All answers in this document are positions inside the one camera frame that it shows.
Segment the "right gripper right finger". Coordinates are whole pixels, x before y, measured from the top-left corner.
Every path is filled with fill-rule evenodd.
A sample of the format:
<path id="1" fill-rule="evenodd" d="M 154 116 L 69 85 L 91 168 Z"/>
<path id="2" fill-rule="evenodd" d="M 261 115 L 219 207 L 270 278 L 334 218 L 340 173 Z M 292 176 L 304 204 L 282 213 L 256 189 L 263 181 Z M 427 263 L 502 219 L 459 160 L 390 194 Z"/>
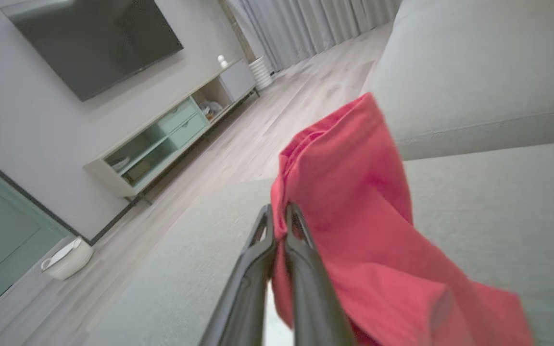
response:
<path id="1" fill-rule="evenodd" d="M 290 273 L 296 346 L 355 346 L 345 314 L 303 212 L 290 202 L 284 243 Z"/>

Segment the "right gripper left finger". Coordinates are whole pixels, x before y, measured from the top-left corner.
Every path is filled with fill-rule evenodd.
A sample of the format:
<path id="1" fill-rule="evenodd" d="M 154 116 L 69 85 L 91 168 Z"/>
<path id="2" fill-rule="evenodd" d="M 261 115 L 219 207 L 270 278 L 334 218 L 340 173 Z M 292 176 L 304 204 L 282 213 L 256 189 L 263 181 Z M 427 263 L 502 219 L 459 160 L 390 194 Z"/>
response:
<path id="1" fill-rule="evenodd" d="M 277 251 L 270 204 L 260 208 L 200 340 L 201 346 L 261 346 L 267 283 Z"/>

